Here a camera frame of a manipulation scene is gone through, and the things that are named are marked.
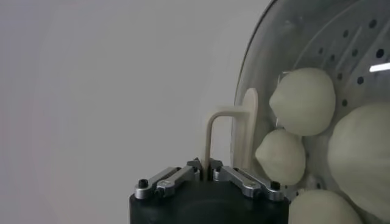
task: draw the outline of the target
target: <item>clear plastic lid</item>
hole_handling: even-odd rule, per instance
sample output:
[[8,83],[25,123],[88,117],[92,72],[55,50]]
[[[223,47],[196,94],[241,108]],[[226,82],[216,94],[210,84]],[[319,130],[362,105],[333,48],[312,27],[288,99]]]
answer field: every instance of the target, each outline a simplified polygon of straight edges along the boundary
[[[386,70],[386,65],[390,69],[386,64],[390,59],[389,29],[387,0],[271,2],[248,45],[236,89],[236,105],[242,104],[247,89],[255,88],[258,93],[251,172],[267,178],[254,153],[264,137],[278,128],[269,99],[279,81],[295,69],[322,69],[333,81],[335,113],[326,131],[302,138],[306,171],[297,185],[286,187],[288,197],[294,198],[299,189],[329,189],[343,195],[365,223],[384,223],[355,206],[339,189],[330,175],[327,149],[333,128],[342,117],[367,103],[390,102],[390,70]],[[233,123],[232,135],[235,132]],[[233,161],[233,166],[241,167]]]

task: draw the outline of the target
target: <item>steamer basket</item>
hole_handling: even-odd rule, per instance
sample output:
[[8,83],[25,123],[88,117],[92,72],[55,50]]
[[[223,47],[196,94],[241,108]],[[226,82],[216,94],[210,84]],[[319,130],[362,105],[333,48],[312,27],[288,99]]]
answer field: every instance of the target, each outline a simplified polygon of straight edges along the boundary
[[[364,223],[384,223],[339,190],[328,168],[327,145],[335,124],[353,109],[371,102],[390,102],[390,70],[369,71],[372,65],[389,62],[389,29],[388,0],[278,0],[270,4],[247,48],[235,98],[235,105],[241,105],[247,89],[255,88],[258,93],[252,173],[267,178],[254,153],[263,138],[277,128],[269,99],[278,81],[288,71],[321,68],[335,87],[335,114],[326,131],[303,138],[307,171],[299,184],[286,186],[285,191],[293,199],[307,189],[329,189],[344,196]],[[233,123],[233,136],[235,132],[237,123]],[[232,152],[232,158],[235,156],[239,152]],[[232,159],[232,165],[242,164]]]

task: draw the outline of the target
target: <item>white wall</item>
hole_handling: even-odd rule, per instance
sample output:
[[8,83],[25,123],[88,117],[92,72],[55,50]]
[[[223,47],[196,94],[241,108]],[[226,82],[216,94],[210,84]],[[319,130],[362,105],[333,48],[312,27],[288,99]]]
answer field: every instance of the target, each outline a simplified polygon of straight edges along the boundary
[[1,1],[0,223],[127,223],[139,178],[202,154],[268,1]]

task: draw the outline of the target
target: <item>black screw head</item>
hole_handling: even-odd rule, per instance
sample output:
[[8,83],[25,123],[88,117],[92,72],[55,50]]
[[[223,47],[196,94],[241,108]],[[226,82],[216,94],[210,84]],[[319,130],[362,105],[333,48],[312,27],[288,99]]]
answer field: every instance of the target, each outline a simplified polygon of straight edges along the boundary
[[149,183],[147,182],[147,179],[140,179],[138,181],[138,187],[139,188],[146,188]]
[[276,181],[271,181],[271,189],[275,191],[280,190],[280,183]]

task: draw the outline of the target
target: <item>dumpling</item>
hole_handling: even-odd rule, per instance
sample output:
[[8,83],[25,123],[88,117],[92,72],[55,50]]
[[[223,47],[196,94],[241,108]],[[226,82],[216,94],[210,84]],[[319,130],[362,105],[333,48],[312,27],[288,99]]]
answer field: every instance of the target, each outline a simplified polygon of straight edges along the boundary
[[362,224],[353,208],[337,194],[306,191],[290,204],[288,224]]
[[390,222],[390,103],[359,107],[342,118],[329,142],[328,164],[356,205]]
[[270,132],[255,152],[266,175],[282,185],[299,182],[305,172],[305,149],[300,137],[284,129]]
[[327,73],[303,68],[282,78],[269,105],[284,128],[299,136],[323,132],[335,112],[336,95]]

